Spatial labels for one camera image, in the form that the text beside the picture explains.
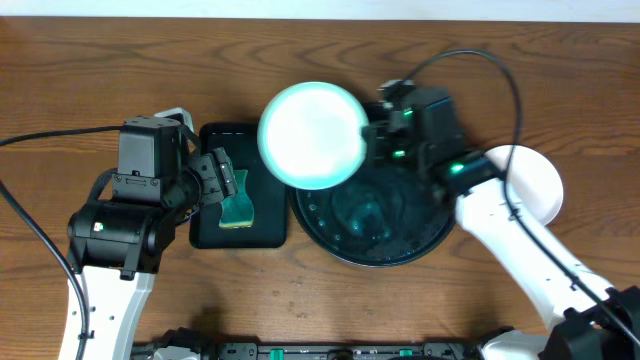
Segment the white plate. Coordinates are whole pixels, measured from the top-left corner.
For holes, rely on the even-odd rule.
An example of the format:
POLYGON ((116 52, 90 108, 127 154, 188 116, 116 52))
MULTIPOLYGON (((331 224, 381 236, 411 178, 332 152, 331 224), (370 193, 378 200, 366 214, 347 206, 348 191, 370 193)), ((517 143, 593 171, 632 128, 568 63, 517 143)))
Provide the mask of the white plate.
POLYGON ((560 212, 564 186, 556 167, 543 154, 526 146, 515 146, 508 182, 544 225, 551 223, 560 212))

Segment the mint plate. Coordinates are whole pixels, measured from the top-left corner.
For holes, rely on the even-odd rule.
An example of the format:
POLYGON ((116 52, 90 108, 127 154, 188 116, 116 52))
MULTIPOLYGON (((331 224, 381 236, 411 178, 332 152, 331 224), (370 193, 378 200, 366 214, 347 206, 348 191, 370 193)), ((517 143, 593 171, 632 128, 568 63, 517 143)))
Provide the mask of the mint plate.
POLYGON ((369 125, 344 88, 303 82, 278 93, 261 114, 257 145, 270 173, 297 189, 321 190, 349 179, 363 164, 369 125))

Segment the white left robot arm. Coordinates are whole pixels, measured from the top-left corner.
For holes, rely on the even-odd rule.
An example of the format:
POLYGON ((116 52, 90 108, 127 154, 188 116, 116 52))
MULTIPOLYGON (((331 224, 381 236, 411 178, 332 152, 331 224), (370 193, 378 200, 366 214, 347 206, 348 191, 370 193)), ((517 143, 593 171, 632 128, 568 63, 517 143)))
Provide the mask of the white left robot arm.
POLYGON ((69 221, 66 326, 59 356, 127 359, 163 251, 187 213, 237 192, 221 148, 182 145, 136 150, 124 145, 111 176, 113 196, 92 194, 69 221))

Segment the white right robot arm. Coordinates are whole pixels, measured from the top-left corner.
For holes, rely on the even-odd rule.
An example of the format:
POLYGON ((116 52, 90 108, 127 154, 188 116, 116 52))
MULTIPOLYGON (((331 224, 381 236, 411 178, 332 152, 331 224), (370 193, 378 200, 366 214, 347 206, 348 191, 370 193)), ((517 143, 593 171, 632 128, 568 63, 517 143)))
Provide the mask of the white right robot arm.
POLYGON ((510 185, 508 166, 467 147, 456 126, 421 131, 383 121, 362 136, 368 161, 415 165, 454 198, 457 223, 496 257, 551 331, 506 331, 479 346, 481 358, 638 358, 638 288, 618 291, 579 261, 510 185))

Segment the green yellow sponge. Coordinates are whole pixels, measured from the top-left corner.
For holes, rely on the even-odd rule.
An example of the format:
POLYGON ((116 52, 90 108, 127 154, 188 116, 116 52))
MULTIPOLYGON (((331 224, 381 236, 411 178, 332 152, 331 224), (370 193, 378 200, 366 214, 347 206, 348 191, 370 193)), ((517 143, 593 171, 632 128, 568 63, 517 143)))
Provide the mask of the green yellow sponge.
POLYGON ((249 228, 254 223, 255 209, 246 191, 248 171, 235 170, 234 176, 238 191, 221 202, 219 227, 222 229, 249 228))

